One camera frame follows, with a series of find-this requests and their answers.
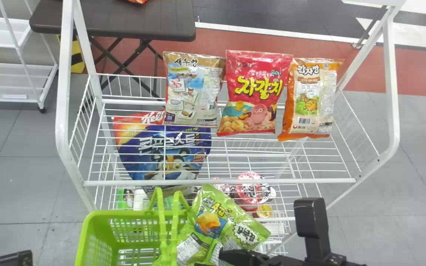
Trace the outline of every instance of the white metal shelving unit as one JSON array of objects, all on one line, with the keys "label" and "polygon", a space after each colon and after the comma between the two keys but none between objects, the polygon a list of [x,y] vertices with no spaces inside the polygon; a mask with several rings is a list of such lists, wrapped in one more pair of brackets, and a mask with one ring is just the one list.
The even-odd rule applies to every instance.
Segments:
[{"label": "white metal shelving unit", "polygon": [[[326,139],[300,139],[278,142],[276,135],[240,134],[217,137],[211,128],[212,149],[196,180],[131,180],[120,163],[113,129],[113,116],[159,110],[164,105],[165,78],[140,77],[160,95],[143,91],[128,75],[98,74],[91,56],[90,44],[79,0],[64,0],[61,35],[61,71],[58,80],[56,110],[56,145],[58,153],[88,210],[117,207],[118,189],[136,189],[141,185],[203,185],[254,183],[238,181],[244,171],[256,171],[277,191],[270,202],[273,215],[261,218],[272,231],[271,237],[260,247],[269,254],[284,254],[284,244],[294,237],[293,201],[300,197],[324,197],[328,208],[347,195],[357,185],[387,162],[396,152],[400,141],[400,125],[395,70],[395,46],[392,21],[404,0],[359,0],[388,5],[388,10],[377,25],[377,30],[366,41],[348,70],[338,83],[334,113],[334,128]],[[88,80],[74,125],[68,124],[70,94],[70,51],[73,22],[75,22],[88,70]],[[379,153],[363,128],[350,103],[342,93],[346,84],[363,62],[377,39],[384,35],[385,85],[387,88],[389,145]],[[100,77],[114,76],[104,91]],[[284,103],[279,103],[277,121],[281,121]],[[81,171],[84,152],[93,147],[88,174]]]},{"label": "white metal shelving unit", "polygon": [[[29,12],[31,8],[24,0]],[[41,113],[45,112],[44,100],[57,71],[57,63],[46,37],[41,35],[51,55],[53,65],[27,65],[23,59],[23,47],[31,35],[29,20],[8,18],[5,7],[0,0],[0,47],[13,48],[17,51],[21,64],[0,63],[0,102],[37,103]]]}]

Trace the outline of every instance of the dark gray table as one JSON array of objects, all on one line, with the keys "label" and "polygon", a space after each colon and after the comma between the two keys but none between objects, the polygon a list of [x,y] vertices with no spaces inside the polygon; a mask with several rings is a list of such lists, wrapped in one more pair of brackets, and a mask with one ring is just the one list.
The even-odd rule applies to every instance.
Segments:
[{"label": "dark gray table", "polygon": [[[155,54],[154,75],[157,75],[157,59],[162,59],[162,56],[149,44],[152,40],[191,42],[196,37],[192,0],[148,0],[143,5],[127,0],[80,0],[80,2],[89,41],[102,51],[102,55],[95,59],[95,64],[105,56],[108,57],[118,66],[113,74],[125,71],[129,75],[134,75],[127,66],[147,48]],[[29,20],[29,25],[34,32],[60,34],[61,20],[62,1],[41,0]],[[93,36],[117,39],[105,49]],[[123,38],[140,39],[140,44],[135,52],[121,63],[110,52]],[[140,79],[134,80],[151,92],[149,86]],[[102,84],[102,88],[107,84],[108,80]]]}]

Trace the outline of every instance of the snack bag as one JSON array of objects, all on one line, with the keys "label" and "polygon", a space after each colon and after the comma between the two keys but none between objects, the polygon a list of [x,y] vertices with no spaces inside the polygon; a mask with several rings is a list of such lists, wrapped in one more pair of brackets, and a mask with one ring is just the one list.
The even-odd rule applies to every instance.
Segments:
[{"label": "snack bag", "polygon": [[128,1],[133,2],[133,3],[138,3],[138,4],[144,4],[144,3],[147,2],[147,0],[128,0]]},{"label": "snack bag", "polygon": [[337,71],[343,62],[344,59],[294,58],[279,141],[329,137]]},{"label": "snack bag", "polygon": [[269,235],[260,222],[245,213],[230,197],[207,184],[198,192],[187,223],[179,232],[177,264],[225,265],[226,262],[218,259],[221,248],[254,249]]},{"label": "snack bag", "polygon": [[[164,111],[113,118],[121,161],[133,180],[195,179],[202,168],[203,160],[210,153],[210,129],[162,126],[163,118]],[[193,187],[187,185],[160,187],[164,197],[173,195],[176,190],[181,190],[184,194],[193,192]],[[150,198],[154,186],[142,188]]]},{"label": "snack bag", "polygon": [[275,133],[277,101],[287,87],[293,57],[269,52],[226,51],[230,97],[218,136]]},{"label": "snack bag", "polygon": [[164,124],[217,126],[225,59],[218,56],[164,52],[167,73]]}]

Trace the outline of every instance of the yellow black caution stripe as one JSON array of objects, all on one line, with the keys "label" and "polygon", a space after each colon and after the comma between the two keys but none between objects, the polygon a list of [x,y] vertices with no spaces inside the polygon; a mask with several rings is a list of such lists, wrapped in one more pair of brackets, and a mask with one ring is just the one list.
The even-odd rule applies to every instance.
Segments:
[{"label": "yellow black caution stripe", "polygon": [[[61,42],[61,36],[57,35],[59,43]],[[83,62],[82,51],[80,44],[78,43],[77,37],[74,35],[72,39],[72,73],[82,73],[85,69],[85,62]]]}]

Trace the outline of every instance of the green plastic basket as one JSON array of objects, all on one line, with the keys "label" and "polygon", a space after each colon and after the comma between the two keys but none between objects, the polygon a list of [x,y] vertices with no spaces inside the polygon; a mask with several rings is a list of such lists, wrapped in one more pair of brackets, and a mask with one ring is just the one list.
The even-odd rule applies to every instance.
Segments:
[{"label": "green plastic basket", "polygon": [[171,250],[167,246],[176,243],[189,209],[182,193],[177,191],[172,210],[166,211],[162,190],[157,187],[147,210],[91,212],[83,221],[75,265],[174,266],[176,246]]}]

